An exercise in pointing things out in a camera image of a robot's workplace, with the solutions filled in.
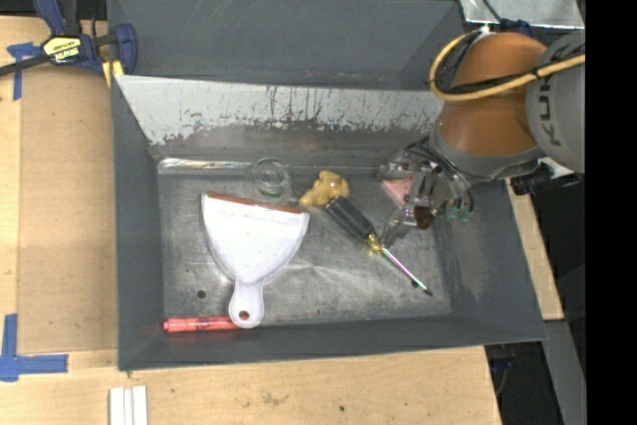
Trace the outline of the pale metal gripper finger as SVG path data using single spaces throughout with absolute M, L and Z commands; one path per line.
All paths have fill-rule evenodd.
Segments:
M 395 209 L 387 219 L 381 233 L 381 242 L 384 246 L 390 247 L 401 237 L 401 209 Z
M 393 216 L 393 240 L 404 238 L 417 227 L 413 209 L 399 209 Z

